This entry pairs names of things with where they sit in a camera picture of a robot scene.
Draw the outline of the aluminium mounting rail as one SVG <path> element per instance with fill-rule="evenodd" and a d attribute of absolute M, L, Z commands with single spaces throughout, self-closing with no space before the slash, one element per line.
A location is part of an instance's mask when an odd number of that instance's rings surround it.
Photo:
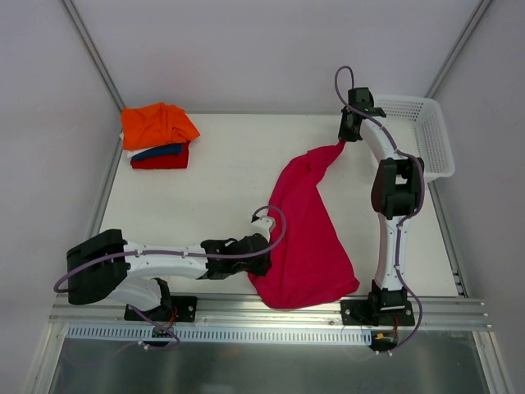
<path fill-rule="evenodd" d="M 341 328 L 350 309 L 339 301 L 303 309 L 271 309 L 255 295 L 198 294 L 189 316 L 196 326 L 243 328 Z M 74 306 L 64 295 L 54 300 L 51 323 L 119 323 L 126 307 L 105 300 Z M 483 300 L 462 297 L 424 297 L 422 310 L 413 306 L 413 316 L 422 315 L 420 328 L 431 331 L 490 332 L 493 322 Z"/>

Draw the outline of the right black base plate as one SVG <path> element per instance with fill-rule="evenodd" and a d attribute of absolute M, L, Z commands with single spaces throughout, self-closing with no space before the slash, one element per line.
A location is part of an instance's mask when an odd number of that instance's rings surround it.
<path fill-rule="evenodd" d="M 340 312 L 345 326 L 413 327 L 415 325 L 413 307 L 409 301 L 399 308 L 379 310 L 374 309 L 368 300 L 342 300 Z"/>

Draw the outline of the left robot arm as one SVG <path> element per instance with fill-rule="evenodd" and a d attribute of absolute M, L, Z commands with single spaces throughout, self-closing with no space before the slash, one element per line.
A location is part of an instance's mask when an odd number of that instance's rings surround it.
<path fill-rule="evenodd" d="M 66 252 L 66 274 L 53 290 L 72 305 L 105 299 L 127 304 L 151 319 L 171 311 L 164 277 L 224 280 L 237 273 L 264 276 L 271 267 L 268 237 L 255 232 L 240 240 L 205 240 L 186 247 L 146 246 L 127 241 L 122 231 L 104 231 Z"/>

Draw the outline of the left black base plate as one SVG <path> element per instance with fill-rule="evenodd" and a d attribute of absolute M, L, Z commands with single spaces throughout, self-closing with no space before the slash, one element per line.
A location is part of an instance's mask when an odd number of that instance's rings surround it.
<path fill-rule="evenodd" d="M 156 323 L 193 323 L 198 306 L 196 296 L 169 295 L 161 298 L 158 307 L 140 313 Z"/>

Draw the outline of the blue folded t shirt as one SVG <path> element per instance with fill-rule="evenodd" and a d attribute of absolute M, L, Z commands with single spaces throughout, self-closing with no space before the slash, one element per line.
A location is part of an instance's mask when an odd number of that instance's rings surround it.
<path fill-rule="evenodd" d="M 131 156 L 132 161 L 143 161 L 147 158 L 156 158 L 164 155 L 179 155 L 184 151 L 184 144 L 166 144 L 143 150 Z"/>

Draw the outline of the magenta t shirt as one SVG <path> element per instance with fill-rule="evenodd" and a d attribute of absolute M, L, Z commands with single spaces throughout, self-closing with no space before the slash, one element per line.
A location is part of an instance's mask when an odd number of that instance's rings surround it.
<path fill-rule="evenodd" d="M 360 285 L 341 244 L 318 183 L 343 152 L 339 142 L 309 150 L 292 159 L 279 175 L 269 199 L 276 220 L 270 252 L 271 268 L 264 276 L 249 275 L 262 299 L 273 309 L 300 309 L 331 303 Z"/>

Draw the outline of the orange folded t shirt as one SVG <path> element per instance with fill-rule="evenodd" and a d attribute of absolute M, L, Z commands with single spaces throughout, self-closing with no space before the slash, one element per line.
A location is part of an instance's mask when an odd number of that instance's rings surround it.
<path fill-rule="evenodd" d="M 124 108 L 121 113 L 123 149 L 132 151 L 196 140 L 200 133 L 184 109 L 155 103 Z"/>

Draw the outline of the red folded t shirt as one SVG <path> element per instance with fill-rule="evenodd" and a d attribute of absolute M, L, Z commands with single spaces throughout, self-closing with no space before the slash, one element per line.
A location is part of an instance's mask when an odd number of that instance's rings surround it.
<path fill-rule="evenodd" d="M 189 163 L 189 146 L 181 145 L 179 153 L 166 153 L 141 160 L 132 159 L 130 165 L 135 170 L 186 169 Z"/>

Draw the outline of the white plastic basket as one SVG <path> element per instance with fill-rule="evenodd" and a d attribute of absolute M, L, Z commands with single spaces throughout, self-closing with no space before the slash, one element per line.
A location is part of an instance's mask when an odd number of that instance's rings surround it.
<path fill-rule="evenodd" d="M 423 160 L 426 182 L 454 174 L 450 141 L 437 101 L 417 96 L 378 94 L 374 103 L 386 114 L 381 123 L 398 148 Z"/>

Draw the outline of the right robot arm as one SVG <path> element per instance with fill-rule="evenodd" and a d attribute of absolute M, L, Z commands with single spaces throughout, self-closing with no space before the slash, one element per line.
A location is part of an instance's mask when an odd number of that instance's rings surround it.
<path fill-rule="evenodd" d="M 377 161 L 371 204 L 380 223 L 378 265 L 366 300 L 344 301 L 342 317 L 348 325 L 414 325 L 409 287 L 404 278 L 406 238 L 411 218 L 424 198 L 423 161 L 399 150 L 381 123 L 386 116 L 366 87 L 352 88 L 343 101 L 338 138 L 364 141 Z"/>

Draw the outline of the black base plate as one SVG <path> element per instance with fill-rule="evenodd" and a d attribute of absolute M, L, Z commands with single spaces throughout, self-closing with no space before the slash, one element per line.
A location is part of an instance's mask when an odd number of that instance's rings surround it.
<path fill-rule="evenodd" d="M 193 323 L 198 306 L 196 296 L 169 295 L 161 298 L 158 307 L 140 313 L 156 323 Z"/>
<path fill-rule="evenodd" d="M 415 325 L 413 307 L 409 301 L 399 308 L 379 310 L 374 309 L 368 300 L 342 300 L 340 312 L 345 326 L 413 327 Z"/>

